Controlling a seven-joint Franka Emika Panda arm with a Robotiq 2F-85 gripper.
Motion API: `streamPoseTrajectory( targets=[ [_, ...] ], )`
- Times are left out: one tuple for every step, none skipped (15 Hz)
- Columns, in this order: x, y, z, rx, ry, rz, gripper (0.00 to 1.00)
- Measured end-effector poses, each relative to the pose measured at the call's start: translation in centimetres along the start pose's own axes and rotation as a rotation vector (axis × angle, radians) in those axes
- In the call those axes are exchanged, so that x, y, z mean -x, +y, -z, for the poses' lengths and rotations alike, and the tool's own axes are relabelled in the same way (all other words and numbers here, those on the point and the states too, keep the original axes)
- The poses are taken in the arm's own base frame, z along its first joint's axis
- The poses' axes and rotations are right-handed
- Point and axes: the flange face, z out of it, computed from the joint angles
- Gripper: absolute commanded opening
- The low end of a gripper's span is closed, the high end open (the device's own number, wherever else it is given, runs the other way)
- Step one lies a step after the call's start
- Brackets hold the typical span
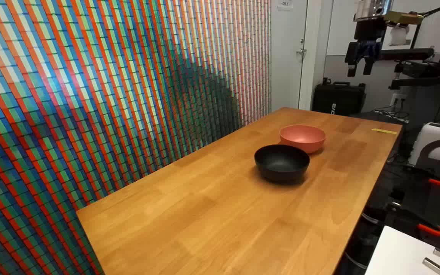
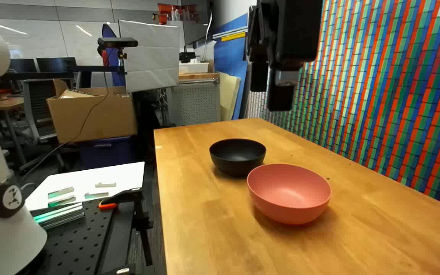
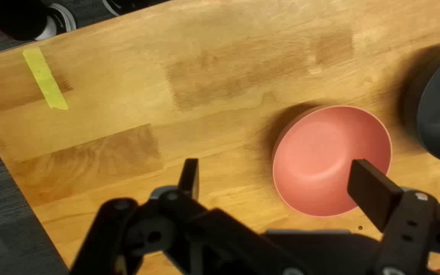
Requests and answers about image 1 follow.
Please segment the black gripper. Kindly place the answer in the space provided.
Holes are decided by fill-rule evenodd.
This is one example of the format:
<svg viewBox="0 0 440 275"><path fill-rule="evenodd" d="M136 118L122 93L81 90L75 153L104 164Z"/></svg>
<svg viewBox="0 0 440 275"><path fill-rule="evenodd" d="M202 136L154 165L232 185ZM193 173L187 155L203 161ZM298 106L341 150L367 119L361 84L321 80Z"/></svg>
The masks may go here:
<svg viewBox="0 0 440 275"><path fill-rule="evenodd" d="M350 43L345 54L347 77L356 75L356 51L364 49L364 74L370 75L374 63L379 58L382 40L385 35L387 25L384 20L364 20L356 23L355 38L356 43Z"/></svg>

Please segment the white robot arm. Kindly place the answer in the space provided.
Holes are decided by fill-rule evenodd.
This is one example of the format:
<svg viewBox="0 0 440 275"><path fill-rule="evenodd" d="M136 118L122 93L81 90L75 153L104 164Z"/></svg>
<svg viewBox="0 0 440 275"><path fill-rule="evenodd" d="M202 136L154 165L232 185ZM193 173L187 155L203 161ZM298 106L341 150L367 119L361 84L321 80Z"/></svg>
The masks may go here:
<svg viewBox="0 0 440 275"><path fill-rule="evenodd" d="M355 77L361 60L365 61L364 74L370 75L378 61L387 31L385 16L391 0L358 0L353 22L355 40L349 45L345 63L349 77Z"/></svg>

